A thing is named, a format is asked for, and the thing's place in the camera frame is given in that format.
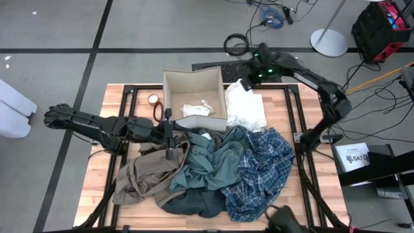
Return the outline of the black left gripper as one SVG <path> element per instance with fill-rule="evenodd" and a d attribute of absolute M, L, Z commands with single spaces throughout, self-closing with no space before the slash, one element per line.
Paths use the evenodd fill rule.
<path fill-rule="evenodd" d="M 174 122 L 171 119 L 172 110 L 166 108 L 164 110 L 164 119 L 161 120 L 156 127 L 156 144 L 166 144 L 166 158 L 167 160 L 173 159 L 173 148 L 175 147 L 175 141 L 173 138 L 173 126 Z M 191 130 L 191 128 L 184 127 L 176 123 L 176 130 Z"/>

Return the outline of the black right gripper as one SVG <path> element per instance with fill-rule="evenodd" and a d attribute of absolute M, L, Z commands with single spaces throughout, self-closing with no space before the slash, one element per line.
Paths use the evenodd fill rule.
<path fill-rule="evenodd" d="M 245 91 L 251 90 L 256 84 L 282 82 L 281 70 L 274 64 L 275 59 L 276 55 L 266 43 L 260 43 L 258 48 L 252 51 L 252 57 L 247 61 L 248 78 L 241 80 Z"/>

